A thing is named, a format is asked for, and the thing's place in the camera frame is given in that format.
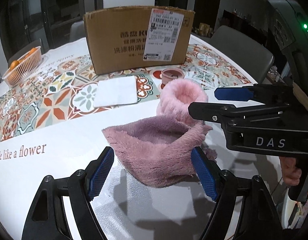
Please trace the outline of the person's right hand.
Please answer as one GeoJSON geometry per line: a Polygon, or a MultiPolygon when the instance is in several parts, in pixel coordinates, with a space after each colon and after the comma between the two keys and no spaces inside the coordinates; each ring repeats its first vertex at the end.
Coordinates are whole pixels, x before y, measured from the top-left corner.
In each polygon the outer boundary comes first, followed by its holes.
{"type": "Polygon", "coordinates": [[[279,157],[279,159],[284,183],[289,186],[297,186],[300,182],[302,171],[296,167],[296,158],[279,157]]]}

